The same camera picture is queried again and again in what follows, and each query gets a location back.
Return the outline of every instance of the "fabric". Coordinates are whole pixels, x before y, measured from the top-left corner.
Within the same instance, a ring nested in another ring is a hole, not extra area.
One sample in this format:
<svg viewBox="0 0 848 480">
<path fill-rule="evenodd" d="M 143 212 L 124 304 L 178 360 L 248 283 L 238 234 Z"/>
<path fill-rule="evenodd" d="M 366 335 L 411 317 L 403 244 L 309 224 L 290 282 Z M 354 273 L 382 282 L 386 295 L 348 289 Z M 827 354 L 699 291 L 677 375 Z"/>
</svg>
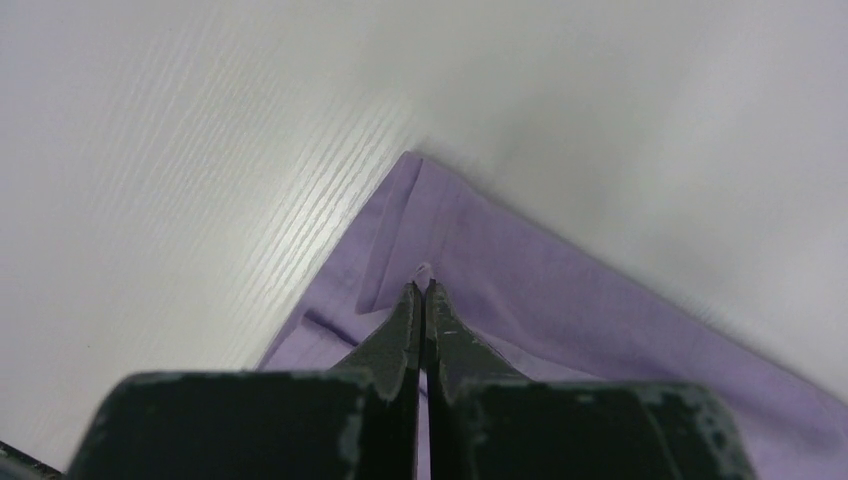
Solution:
<svg viewBox="0 0 848 480">
<path fill-rule="evenodd" d="M 531 378 L 697 382 L 731 408 L 760 478 L 848 478 L 844 404 L 411 153 L 353 221 L 260 368 L 332 366 L 386 318 L 406 282 L 428 276 Z M 419 478 L 429 478 L 428 458 L 419 450 Z"/>
</svg>

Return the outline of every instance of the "purple towel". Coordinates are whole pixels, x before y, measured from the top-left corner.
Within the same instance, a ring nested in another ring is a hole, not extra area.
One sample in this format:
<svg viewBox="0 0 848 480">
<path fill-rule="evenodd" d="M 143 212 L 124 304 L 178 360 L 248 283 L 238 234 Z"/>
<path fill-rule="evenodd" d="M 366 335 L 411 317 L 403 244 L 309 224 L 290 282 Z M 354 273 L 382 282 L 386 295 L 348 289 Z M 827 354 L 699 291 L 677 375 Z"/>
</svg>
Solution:
<svg viewBox="0 0 848 480">
<path fill-rule="evenodd" d="M 848 479 L 844 404 L 410 153 L 353 221 L 260 368 L 332 366 L 386 318 L 406 282 L 431 275 L 468 326 L 531 378 L 701 383 L 733 411 L 760 478 Z M 426 445 L 426 429 L 421 435 Z M 419 478 L 429 478 L 428 452 L 419 452 Z"/>
</svg>

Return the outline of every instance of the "table surface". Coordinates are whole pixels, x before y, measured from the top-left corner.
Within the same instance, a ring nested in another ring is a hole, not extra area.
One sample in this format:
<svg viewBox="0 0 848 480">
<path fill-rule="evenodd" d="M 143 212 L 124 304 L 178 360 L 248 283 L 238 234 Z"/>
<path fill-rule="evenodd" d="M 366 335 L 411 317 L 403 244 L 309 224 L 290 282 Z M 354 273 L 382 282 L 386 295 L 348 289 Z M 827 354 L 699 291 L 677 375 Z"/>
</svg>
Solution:
<svg viewBox="0 0 848 480">
<path fill-rule="evenodd" d="M 844 2 L 630 3 L 4 2 L 0 438 L 254 365 L 407 149 L 848 399 Z"/>
</svg>

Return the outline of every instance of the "purple cloth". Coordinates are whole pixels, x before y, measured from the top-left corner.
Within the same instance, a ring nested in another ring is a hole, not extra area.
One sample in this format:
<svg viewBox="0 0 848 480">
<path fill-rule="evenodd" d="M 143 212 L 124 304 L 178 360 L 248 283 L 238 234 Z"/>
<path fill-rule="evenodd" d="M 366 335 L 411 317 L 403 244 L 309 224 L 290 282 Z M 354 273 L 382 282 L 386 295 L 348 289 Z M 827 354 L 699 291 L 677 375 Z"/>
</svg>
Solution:
<svg viewBox="0 0 848 480">
<path fill-rule="evenodd" d="M 709 330 L 420 156 L 398 161 L 260 364 L 332 366 L 434 276 L 458 314 L 537 380 L 684 380 L 734 413 L 762 479 L 848 479 L 848 408 Z M 426 427 L 426 408 L 421 423 Z M 426 445 L 426 428 L 422 432 Z M 419 450 L 419 478 L 429 478 Z"/>
</svg>

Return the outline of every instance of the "folded cloth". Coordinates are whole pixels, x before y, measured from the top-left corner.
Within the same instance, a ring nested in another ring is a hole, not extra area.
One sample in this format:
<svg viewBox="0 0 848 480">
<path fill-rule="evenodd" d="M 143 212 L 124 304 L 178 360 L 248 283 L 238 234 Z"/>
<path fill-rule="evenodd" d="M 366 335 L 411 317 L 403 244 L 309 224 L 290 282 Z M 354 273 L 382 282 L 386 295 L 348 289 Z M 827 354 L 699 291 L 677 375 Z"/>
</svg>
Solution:
<svg viewBox="0 0 848 480">
<path fill-rule="evenodd" d="M 846 405 L 412 153 L 353 221 L 259 368 L 332 366 L 385 320 L 406 282 L 429 276 L 531 378 L 700 383 L 732 410 L 760 478 L 848 478 Z M 419 478 L 429 478 L 428 458 L 419 450 Z"/>
</svg>

